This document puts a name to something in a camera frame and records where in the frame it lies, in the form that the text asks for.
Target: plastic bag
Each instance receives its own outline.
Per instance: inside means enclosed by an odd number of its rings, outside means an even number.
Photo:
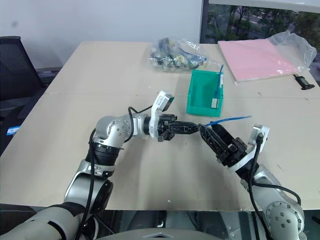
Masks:
[[[307,69],[317,51],[303,37],[280,32],[266,39],[219,41],[234,82],[298,74]]]
[[[164,72],[189,72],[194,69],[218,71],[221,66],[207,57],[199,45],[185,39],[173,40],[168,37],[152,44],[149,62]]]

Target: pink folder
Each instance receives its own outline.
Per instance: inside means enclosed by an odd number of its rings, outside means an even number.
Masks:
[[[236,82],[297,73],[267,39],[218,41]]]

